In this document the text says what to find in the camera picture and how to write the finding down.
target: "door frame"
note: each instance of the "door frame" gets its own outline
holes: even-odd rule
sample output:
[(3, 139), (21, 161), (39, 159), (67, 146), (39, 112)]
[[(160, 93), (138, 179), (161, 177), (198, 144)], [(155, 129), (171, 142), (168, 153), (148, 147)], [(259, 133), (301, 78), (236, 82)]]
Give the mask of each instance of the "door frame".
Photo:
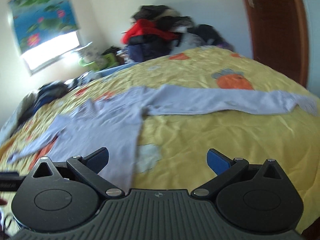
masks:
[[(300, 43), (301, 43), (301, 74), (299, 77), (299, 84), (306, 87), (307, 81), (308, 81), (308, 69), (309, 69), (309, 38), (308, 38), (308, 22), (307, 22), (307, 16), (305, 11), (305, 6), (303, 4), (303, 0), (294, 0), (296, 9), (297, 9), (297, 15), (298, 15), (298, 23), (299, 23), (299, 34), (300, 34)], [(250, 24), (250, 30), (251, 30), (251, 41), (252, 41), (252, 50), (253, 50), (253, 59), (257, 60), (256, 58), (256, 48), (257, 45), (255, 44), (255, 33), (253, 28), (253, 19), (252, 15), (250, 13), (250, 5), (248, 0), (244, 0), (249, 24)]]

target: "bed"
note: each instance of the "bed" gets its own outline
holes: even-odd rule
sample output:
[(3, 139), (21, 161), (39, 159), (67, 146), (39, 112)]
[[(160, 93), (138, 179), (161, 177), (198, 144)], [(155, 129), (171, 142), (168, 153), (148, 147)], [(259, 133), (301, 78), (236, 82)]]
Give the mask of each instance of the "bed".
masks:
[[(8, 165), (7, 158), (41, 135), (57, 114), (72, 111), (88, 98), (105, 93), (121, 93), (132, 86), (159, 88), (174, 84), (191, 88), (218, 88), (213, 74), (222, 69), (243, 72), (255, 90), (285, 90), (311, 95), (293, 80), (252, 59), (216, 47), (195, 48), (185, 57), (168, 56), (135, 65), (95, 80), (61, 99), (43, 106), (25, 126), (0, 148), (0, 170), (27, 174), (33, 157)], [(275, 158), (299, 192), (304, 213), (297, 226), (302, 232), (320, 216), (320, 117), (296, 107), (286, 115), (252, 115), (222, 111), (206, 115), (167, 115), (145, 117), (139, 145), (155, 144), (161, 149), (161, 160), (146, 172), (134, 176), (132, 187), (147, 189), (181, 189), (189, 191), (216, 175), (206, 163), (208, 149), (215, 148), (229, 158), (243, 157), (262, 164)], [(0, 193), (9, 200), (13, 193)], [(10, 233), (17, 227), (11, 226)]]

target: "logo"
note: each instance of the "logo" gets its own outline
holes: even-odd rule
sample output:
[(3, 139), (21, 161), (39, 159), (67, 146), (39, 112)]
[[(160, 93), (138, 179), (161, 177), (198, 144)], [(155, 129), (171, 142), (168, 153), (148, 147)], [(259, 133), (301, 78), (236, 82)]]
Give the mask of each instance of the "logo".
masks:
[(162, 194), (161, 192), (157, 192), (157, 193), (155, 194), (155, 196), (156, 196), (156, 197), (162, 197), (163, 194)]

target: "window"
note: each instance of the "window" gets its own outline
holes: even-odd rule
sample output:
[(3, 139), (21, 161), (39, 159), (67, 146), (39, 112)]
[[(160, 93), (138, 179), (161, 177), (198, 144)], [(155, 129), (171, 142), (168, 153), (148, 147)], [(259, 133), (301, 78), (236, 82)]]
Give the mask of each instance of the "window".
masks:
[(71, 0), (11, 0), (13, 25), (31, 74), (79, 47)]
[(31, 73), (59, 60), (64, 53), (80, 46), (77, 32), (60, 35), (46, 41), (22, 54)]

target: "white wall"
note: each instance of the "white wall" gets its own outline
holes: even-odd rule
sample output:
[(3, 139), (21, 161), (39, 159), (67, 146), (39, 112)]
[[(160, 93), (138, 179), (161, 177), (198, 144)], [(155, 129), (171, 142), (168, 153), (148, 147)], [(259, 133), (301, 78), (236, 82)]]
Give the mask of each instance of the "white wall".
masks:
[(308, 90), (320, 97), (320, 0), (303, 0), (309, 31)]
[(214, 26), (237, 52), (252, 57), (249, 22), (243, 0), (92, 0), (106, 40), (121, 45), (121, 32), (130, 27), (129, 18), (141, 5), (168, 5), (198, 24)]
[[(16, 45), (8, 1), (0, 0), (0, 127), (30, 90), (55, 80), (75, 78), (86, 71), (78, 65), (78, 59), (71, 56), (30, 76)], [(83, 43), (93, 41), (102, 52), (107, 44), (92, 12), (91, 1), (71, 1)]]

